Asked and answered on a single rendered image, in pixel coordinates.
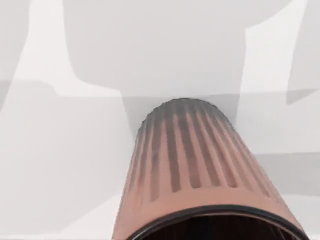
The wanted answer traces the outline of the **ribbed terracotta plant pot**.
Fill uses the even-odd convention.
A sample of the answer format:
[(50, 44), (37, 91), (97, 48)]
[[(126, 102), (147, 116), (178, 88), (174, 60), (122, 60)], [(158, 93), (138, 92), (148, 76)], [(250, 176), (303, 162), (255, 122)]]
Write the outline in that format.
[(111, 240), (310, 240), (228, 118), (194, 98), (142, 122)]

